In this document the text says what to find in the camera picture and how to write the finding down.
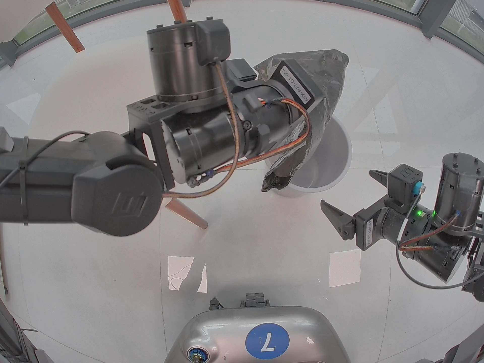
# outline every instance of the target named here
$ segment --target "gray trash bin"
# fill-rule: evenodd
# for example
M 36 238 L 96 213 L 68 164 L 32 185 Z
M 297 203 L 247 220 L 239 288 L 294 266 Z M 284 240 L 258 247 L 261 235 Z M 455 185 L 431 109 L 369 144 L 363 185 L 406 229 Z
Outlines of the gray trash bin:
M 351 164 L 352 147 L 346 128 L 333 116 L 312 157 L 294 174 L 291 183 L 274 192 L 285 197 L 300 197 L 334 187 L 346 175 Z M 277 156 L 266 161 L 270 167 Z

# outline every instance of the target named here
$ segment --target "blue connector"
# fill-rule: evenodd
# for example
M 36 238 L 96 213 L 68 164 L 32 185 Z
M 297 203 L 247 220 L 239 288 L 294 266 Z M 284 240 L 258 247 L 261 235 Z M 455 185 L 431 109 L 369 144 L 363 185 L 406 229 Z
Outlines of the blue connector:
M 422 182 L 419 182 L 419 181 L 416 182 L 415 185 L 413 186 L 413 194 L 418 195 L 422 186 L 423 186 Z

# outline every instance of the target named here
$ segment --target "number 7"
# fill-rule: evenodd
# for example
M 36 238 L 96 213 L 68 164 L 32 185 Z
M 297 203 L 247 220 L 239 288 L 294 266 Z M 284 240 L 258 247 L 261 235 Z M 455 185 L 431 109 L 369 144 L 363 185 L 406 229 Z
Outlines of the number 7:
M 267 333 L 266 342 L 264 343 L 264 346 L 262 347 L 262 349 L 260 350 L 260 352 L 270 352 L 270 351 L 274 351 L 275 350 L 275 347 L 267 348 L 267 346 L 270 343 L 270 337 L 271 336 L 272 336 L 272 332 Z

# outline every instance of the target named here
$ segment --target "floor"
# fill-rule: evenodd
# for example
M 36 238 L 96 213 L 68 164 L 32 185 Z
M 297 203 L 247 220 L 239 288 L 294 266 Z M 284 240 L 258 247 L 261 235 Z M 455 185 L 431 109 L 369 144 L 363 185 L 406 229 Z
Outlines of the floor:
M 271 305 L 322 312 L 353 363 L 443 358 L 484 322 L 484 306 L 459 289 L 414 285 L 398 269 L 387 241 L 361 253 L 359 282 L 330 287 L 330 253 L 357 247 L 341 240 L 319 202 L 353 214 L 384 195 L 369 169 L 406 163 L 422 169 L 422 202 L 433 207 L 444 154 L 484 158 L 484 65 L 441 39 L 425 39 L 417 28 L 336 4 L 196 0 L 187 14 L 193 20 L 223 18 L 231 31 L 231 57 L 245 57 L 251 65 L 281 52 L 347 53 L 335 115 L 353 145 L 348 174 L 328 191 L 284 198 L 260 192 L 263 164 L 239 169 L 215 194 L 186 202 L 207 219 L 207 230 L 166 209 L 126 238 L 77 225 L 4 224 L 6 305 L 22 327 L 39 330 L 28 333 L 33 343 L 55 362 L 162 361 L 210 298 L 238 306 L 246 292 L 263 291 Z M 89 49 L 143 36 L 170 21 L 167 6 L 159 5 L 100 19 L 76 34 Z M 73 57 L 57 37 L 1 69 L 0 124 L 14 136 L 35 130 L 47 138 L 50 131 L 37 123 L 43 111 L 38 104 Z M 67 119 L 69 112 L 65 117 L 66 124 L 76 121 Z M 415 277 L 437 283 L 405 261 Z M 191 265 L 189 272 L 181 275 L 173 262 Z M 452 282 L 460 282 L 464 271 Z

